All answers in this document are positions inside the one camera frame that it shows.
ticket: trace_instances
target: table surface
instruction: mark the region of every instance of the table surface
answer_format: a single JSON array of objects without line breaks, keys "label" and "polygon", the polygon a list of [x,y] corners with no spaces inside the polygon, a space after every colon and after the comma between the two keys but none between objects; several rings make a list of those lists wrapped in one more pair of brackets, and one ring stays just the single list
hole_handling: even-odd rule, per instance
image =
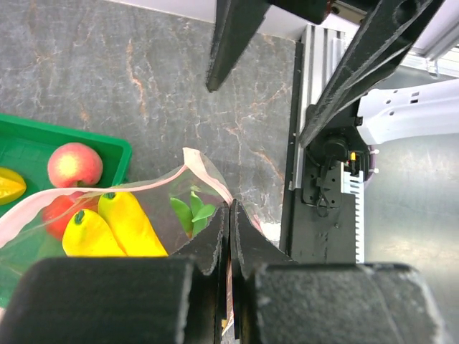
[{"label": "table surface", "polygon": [[278,239],[295,42],[257,34],[210,94],[213,24],[101,0],[1,7],[1,113],[126,139],[130,181],[197,148]]}]

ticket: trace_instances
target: metal frame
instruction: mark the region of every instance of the metal frame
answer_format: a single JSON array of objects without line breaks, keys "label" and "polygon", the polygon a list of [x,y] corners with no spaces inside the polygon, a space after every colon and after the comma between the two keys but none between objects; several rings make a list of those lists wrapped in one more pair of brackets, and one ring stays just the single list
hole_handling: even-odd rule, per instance
[{"label": "metal frame", "polygon": [[450,23],[448,28],[441,31],[437,39],[433,40],[422,51],[413,49],[419,56],[430,60],[440,59],[444,54],[449,52],[459,42],[459,16],[454,22]]},{"label": "metal frame", "polygon": [[[345,42],[343,46],[343,51],[347,49],[353,36],[346,34]],[[418,49],[412,48],[407,56],[400,63],[401,66],[414,68],[416,70],[422,70],[428,72],[432,78],[438,78],[440,75],[448,75],[451,77],[459,77],[459,61],[451,61],[443,57],[445,53],[448,53],[453,47],[449,46],[446,51],[442,53],[442,56],[439,56],[436,59],[427,58],[423,53]]]},{"label": "metal frame", "polygon": [[[298,106],[298,122],[295,136],[306,122],[306,108],[317,103],[326,83],[330,80],[345,51],[345,34],[335,30],[308,25],[301,37],[303,43],[301,91]],[[295,145],[295,165],[289,188],[301,188],[304,148]]]}]

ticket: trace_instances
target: green plastic tray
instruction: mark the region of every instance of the green plastic tray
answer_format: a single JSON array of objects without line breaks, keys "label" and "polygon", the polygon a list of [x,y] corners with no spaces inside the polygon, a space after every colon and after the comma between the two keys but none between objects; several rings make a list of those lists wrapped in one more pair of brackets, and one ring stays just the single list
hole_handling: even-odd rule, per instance
[{"label": "green plastic tray", "polygon": [[0,113],[0,167],[16,171],[27,185],[22,197],[0,206],[0,216],[31,194],[53,188],[47,175],[49,157],[69,142],[84,143],[102,158],[103,173],[97,187],[124,182],[132,156],[127,141]]}]

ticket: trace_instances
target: plastic fruit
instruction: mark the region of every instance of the plastic fruit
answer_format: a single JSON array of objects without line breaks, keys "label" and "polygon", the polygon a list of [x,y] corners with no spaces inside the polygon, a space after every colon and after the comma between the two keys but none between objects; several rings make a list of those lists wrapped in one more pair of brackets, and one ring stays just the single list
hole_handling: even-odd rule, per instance
[{"label": "plastic fruit", "polygon": [[43,208],[42,221],[46,224],[46,230],[54,238],[62,240],[65,227],[73,215],[81,209],[91,209],[97,211],[98,197],[92,199],[78,199],[83,192],[77,191],[69,196],[57,197],[49,206]]},{"label": "plastic fruit", "polygon": [[99,198],[98,212],[128,256],[167,256],[150,220],[132,193],[110,192],[102,195]]},{"label": "plastic fruit", "polygon": [[26,192],[26,182],[16,172],[0,167],[0,206],[16,201]]},{"label": "plastic fruit", "polygon": [[95,185],[102,176],[102,159],[82,143],[60,146],[48,161],[48,176],[56,188]]},{"label": "plastic fruit", "polygon": [[69,221],[62,238],[67,256],[122,257],[126,254],[116,243],[107,223],[98,213],[83,209]]}]

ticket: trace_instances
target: peach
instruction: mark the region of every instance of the peach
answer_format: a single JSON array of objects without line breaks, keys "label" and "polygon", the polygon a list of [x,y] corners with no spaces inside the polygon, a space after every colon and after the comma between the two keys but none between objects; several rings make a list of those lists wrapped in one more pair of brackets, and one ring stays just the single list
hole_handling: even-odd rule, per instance
[{"label": "peach", "polygon": [[48,176],[56,188],[95,185],[102,175],[102,159],[82,143],[60,146],[48,161]]}]

